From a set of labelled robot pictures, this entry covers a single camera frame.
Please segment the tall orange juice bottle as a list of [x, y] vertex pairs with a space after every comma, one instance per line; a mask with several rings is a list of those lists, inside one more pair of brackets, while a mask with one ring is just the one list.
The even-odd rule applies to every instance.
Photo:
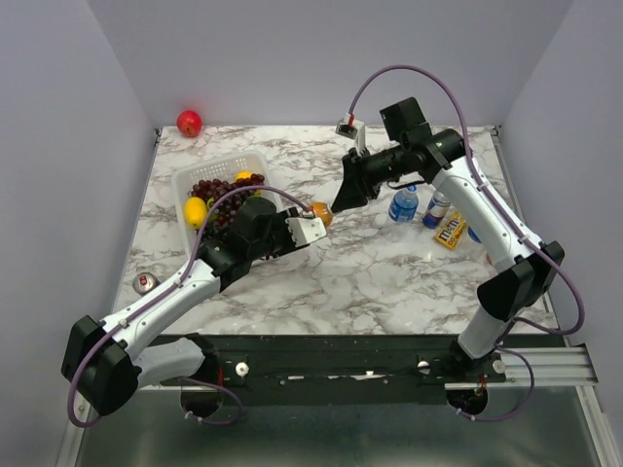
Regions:
[[334, 214], [327, 203], [315, 201], [309, 205], [309, 209], [315, 217], [319, 218], [322, 221], [325, 228], [331, 226], [334, 219]]

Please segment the blue label water bottle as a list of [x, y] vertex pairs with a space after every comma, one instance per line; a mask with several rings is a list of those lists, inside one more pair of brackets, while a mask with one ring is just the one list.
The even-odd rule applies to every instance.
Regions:
[[474, 242], [481, 243], [480, 238], [471, 227], [468, 228], [468, 235]]

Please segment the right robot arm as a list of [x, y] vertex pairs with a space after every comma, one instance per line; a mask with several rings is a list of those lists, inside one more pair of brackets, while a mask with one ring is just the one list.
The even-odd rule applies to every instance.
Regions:
[[558, 242], [544, 243], [521, 226], [475, 160], [466, 156], [463, 137], [453, 129], [432, 132], [415, 98], [384, 108], [381, 116], [392, 147], [372, 154], [356, 142], [342, 158], [343, 183], [331, 209], [339, 213], [365, 206], [383, 184], [417, 173], [463, 216], [496, 270], [478, 287], [479, 307], [444, 359], [454, 378], [471, 380], [513, 319], [549, 289], [565, 252]]

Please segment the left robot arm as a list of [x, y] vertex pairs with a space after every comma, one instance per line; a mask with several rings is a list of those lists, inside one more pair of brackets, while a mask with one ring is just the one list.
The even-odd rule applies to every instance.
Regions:
[[211, 230], [192, 258], [139, 301], [99, 321], [85, 316], [74, 323], [61, 365], [70, 383], [67, 409], [81, 395], [106, 416], [147, 385], [178, 377], [209, 382], [216, 362], [207, 345], [196, 338], [153, 340], [247, 275], [255, 261], [301, 250], [324, 238], [326, 227], [312, 211], [278, 211], [266, 198], [249, 198], [232, 223]]

